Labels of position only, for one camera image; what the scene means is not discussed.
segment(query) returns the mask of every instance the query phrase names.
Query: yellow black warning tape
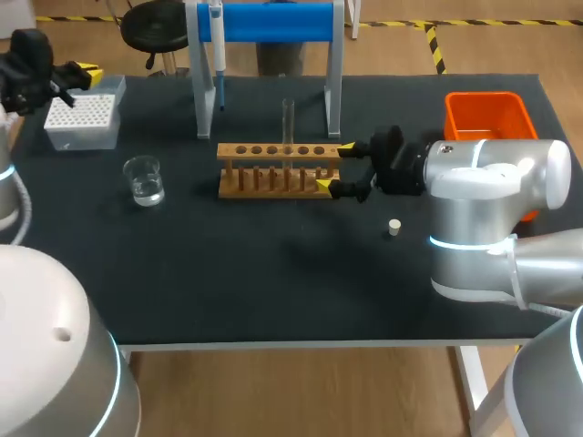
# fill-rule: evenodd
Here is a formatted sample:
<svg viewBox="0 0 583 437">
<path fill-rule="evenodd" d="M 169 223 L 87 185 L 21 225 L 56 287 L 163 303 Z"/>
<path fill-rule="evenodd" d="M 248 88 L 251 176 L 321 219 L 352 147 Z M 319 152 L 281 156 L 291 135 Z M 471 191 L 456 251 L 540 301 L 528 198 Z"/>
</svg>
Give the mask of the yellow black warning tape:
<svg viewBox="0 0 583 437">
<path fill-rule="evenodd" d="M 438 75 L 446 75 L 447 69 L 445 68 L 444 57 L 441 54 L 441 50 L 437 45 L 437 36 L 435 35 L 435 26 L 426 25 L 425 34 L 427 35 L 427 42 L 429 43 L 429 48 L 431 48 L 431 54 L 434 58 L 435 69 Z"/>
<path fill-rule="evenodd" d="M 583 20 L 397 20 L 365 21 L 359 27 L 393 27 L 414 26 L 424 28 L 426 25 L 583 25 Z"/>
<path fill-rule="evenodd" d="M 38 16 L 36 21 L 107 21 L 113 22 L 113 16 Z M 415 26 L 424 28 L 426 25 L 583 25 L 583 20 L 397 20 L 397 21 L 366 21 L 360 27 L 392 27 Z"/>
<path fill-rule="evenodd" d="M 113 22 L 113 16 L 38 16 L 36 21 L 108 21 Z"/>
</svg>

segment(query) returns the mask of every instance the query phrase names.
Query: glass test tube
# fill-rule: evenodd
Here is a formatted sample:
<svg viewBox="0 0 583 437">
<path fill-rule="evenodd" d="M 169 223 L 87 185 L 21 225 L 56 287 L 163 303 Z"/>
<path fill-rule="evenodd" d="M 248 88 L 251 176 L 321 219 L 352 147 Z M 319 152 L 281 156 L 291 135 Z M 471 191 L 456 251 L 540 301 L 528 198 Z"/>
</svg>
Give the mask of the glass test tube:
<svg viewBox="0 0 583 437">
<path fill-rule="evenodd" d="M 290 155 L 293 152 L 293 110 L 294 103 L 292 98 L 284 98 L 281 102 L 281 108 L 283 114 L 281 116 L 281 123 L 283 127 L 283 138 L 282 138 L 282 150 L 286 155 Z M 292 168 L 291 161 L 283 161 L 283 168 Z"/>
</svg>

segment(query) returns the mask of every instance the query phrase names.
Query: wooden test tube rack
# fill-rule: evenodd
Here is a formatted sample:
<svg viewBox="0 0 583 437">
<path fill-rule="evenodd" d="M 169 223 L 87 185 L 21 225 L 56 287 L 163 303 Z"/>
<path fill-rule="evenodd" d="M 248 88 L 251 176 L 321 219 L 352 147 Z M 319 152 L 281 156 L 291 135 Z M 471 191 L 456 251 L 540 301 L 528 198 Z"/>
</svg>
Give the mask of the wooden test tube rack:
<svg viewBox="0 0 583 437">
<path fill-rule="evenodd" d="M 284 153 L 281 144 L 219 143 L 220 198 L 331 198 L 318 190 L 316 179 L 339 179 L 340 144 L 295 144 Z M 237 167 L 233 161 L 239 161 Z M 275 165 L 244 167 L 245 161 L 289 161 L 293 168 Z M 326 161 L 326 168 L 307 168 L 313 161 Z"/>
</svg>

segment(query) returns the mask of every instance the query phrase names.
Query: black stool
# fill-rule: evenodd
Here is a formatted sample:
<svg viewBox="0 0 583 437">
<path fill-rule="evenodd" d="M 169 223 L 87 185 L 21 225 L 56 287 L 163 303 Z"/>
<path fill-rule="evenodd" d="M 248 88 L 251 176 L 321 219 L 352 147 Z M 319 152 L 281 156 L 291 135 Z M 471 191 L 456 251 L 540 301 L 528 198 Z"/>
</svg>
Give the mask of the black stool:
<svg viewBox="0 0 583 437">
<path fill-rule="evenodd" d="M 131 48 L 150 53 L 146 68 L 154 66 L 156 54 L 162 54 L 164 71 L 151 76 L 186 76 L 187 68 L 176 68 L 174 52 L 189 45 L 184 4 L 172 0 L 154 0 L 131 8 L 121 20 L 121 37 Z"/>
</svg>

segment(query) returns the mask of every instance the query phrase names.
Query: table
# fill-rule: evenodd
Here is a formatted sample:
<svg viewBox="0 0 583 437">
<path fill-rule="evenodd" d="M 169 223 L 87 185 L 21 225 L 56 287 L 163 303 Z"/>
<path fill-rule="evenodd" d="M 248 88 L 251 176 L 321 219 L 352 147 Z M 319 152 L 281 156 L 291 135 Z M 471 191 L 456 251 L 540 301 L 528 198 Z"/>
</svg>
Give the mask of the table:
<svg viewBox="0 0 583 437">
<path fill-rule="evenodd" d="M 499 304 L 447 300 L 429 281 L 428 201 L 374 192 L 339 201 L 217 199 L 216 143 L 277 142 L 294 97 L 296 142 L 327 142 L 320 78 L 229 78 L 210 142 L 196 139 L 188 79 L 128 78 L 118 148 L 52 150 L 45 112 L 26 121 L 14 159 L 34 201 L 25 245 L 74 274 L 117 341 L 133 350 L 513 343 L 554 321 Z M 342 141 L 398 124 L 408 141 L 439 138 L 453 90 L 520 94 L 542 138 L 565 139 L 536 76 L 346 77 Z M 159 158 L 166 199 L 140 209 L 124 162 Z M 574 158 L 566 205 L 525 235 L 583 226 Z M 365 162 L 341 166 L 356 179 Z M 386 239 L 389 219 L 403 228 Z"/>
</svg>

